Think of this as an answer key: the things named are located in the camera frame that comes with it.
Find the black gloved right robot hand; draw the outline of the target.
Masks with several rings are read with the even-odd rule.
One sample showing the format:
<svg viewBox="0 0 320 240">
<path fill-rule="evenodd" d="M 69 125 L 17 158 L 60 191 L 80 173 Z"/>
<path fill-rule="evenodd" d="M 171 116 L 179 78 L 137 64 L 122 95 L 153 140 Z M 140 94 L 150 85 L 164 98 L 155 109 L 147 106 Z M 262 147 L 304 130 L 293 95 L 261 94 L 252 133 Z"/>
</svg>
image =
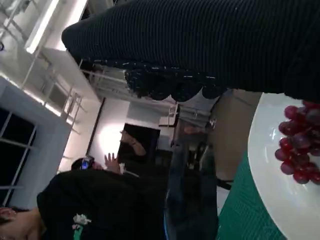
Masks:
<svg viewBox="0 0 320 240">
<path fill-rule="evenodd" d="M 320 101 L 317 0 L 132 0 L 68 26 L 67 50 L 125 70 L 138 97 L 228 89 Z"/>
</svg>

